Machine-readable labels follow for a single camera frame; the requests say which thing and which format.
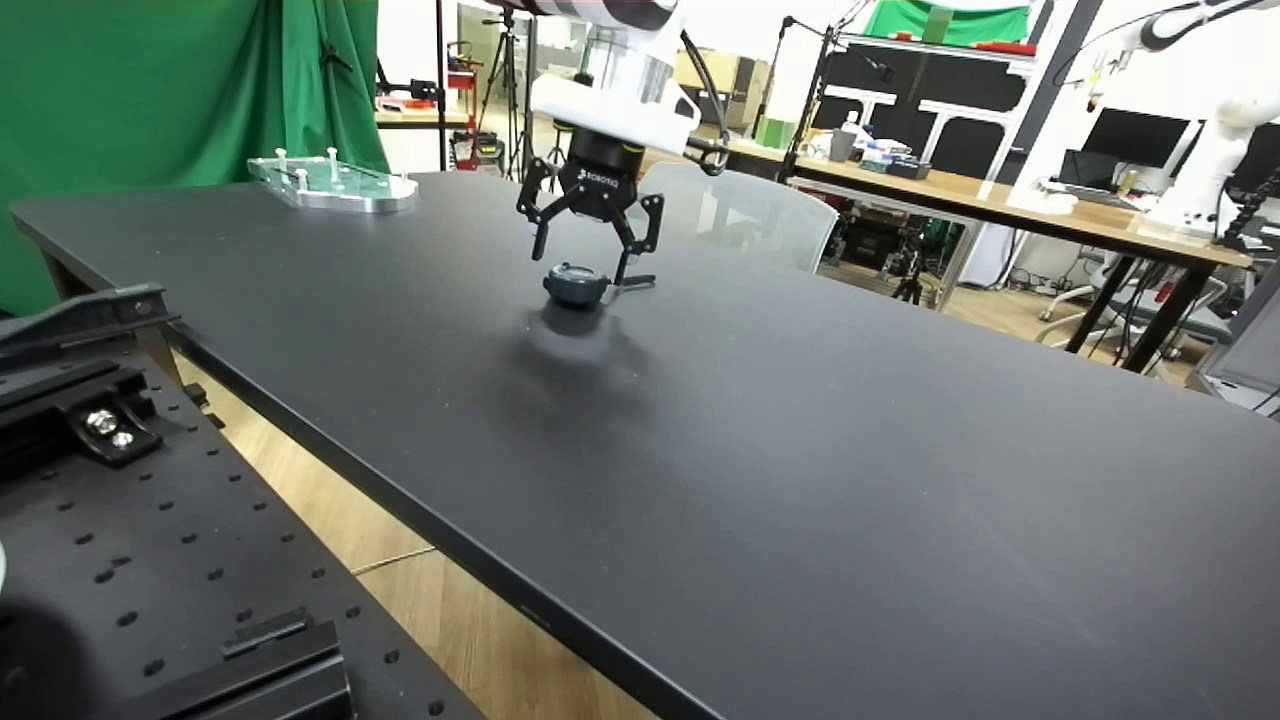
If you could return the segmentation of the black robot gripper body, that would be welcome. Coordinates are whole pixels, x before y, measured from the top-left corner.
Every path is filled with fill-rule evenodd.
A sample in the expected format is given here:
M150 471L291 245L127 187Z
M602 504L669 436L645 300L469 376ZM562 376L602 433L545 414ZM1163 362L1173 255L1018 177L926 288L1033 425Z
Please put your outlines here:
M559 169L559 203L615 220L635 201L639 159L639 143L574 130Z

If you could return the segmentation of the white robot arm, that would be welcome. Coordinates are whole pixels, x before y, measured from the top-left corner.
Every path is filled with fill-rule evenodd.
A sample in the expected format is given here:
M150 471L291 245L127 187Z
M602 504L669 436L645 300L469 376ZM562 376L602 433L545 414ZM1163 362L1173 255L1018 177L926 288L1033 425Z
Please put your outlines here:
M537 229L533 255L546 249L559 212L615 229L611 280L631 283L628 259L658 245L664 195L639 187L647 150L679 154L700 130L700 104L671 82L689 53L704 90L714 90L683 24L683 0L514 0L533 16L572 16L591 29L584 74L533 82L533 109L572 131L568 156L533 156L514 212Z

